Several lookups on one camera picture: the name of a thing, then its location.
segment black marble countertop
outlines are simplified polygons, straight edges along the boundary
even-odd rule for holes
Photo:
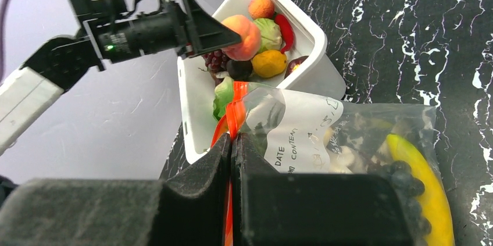
[[[438,107],[456,245],[493,245],[493,0],[293,1],[326,32],[345,100]],[[180,127],[162,177],[187,166]]]

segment yellow banana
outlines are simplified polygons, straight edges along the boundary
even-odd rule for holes
[[[428,246],[452,246],[453,228],[450,207],[440,181],[422,154],[409,141],[396,134],[387,136],[387,144],[395,161],[404,161],[412,175],[424,184],[424,194],[416,197],[423,216],[431,223],[431,233],[424,237]]]

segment red chili pepper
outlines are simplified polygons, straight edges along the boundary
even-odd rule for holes
[[[279,25],[281,29],[281,35],[283,36],[283,40],[286,45],[281,48],[281,53],[284,54],[286,51],[289,51],[294,43],[294,32],[292,30],[291,24],[289,20],[281,14],[276,14],[274,18],[274,22]]]

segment white plastic bin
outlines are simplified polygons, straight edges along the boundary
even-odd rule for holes
[[[232,15],[248,14],[251,0],[224,0],[214,13],[219,21]],[[260,81],[281,89],[308,92],[340,99],[346,86],[341,75],[325,54],[327,36],[322,29],[291,0],[272,0],[276,12],[284,14],[295,33],[295,43],[288,60],[309,55],[299,68],[284,79],[284,74],[270,80]],[[200,57],[178,58],[178,80],[180,86],[181,116],[185,143],[185,155],[194,163],[210,147],[217,121],[212,116],[214,81],[205,69]]]

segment plastic bag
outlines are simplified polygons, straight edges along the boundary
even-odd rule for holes
[[[218,129],[232,138],[248,133],[280,173],[379,174],[394,186],[416,245],[454,245],[433,147],[435,107],[353,104],[248,83],[234,88]]]

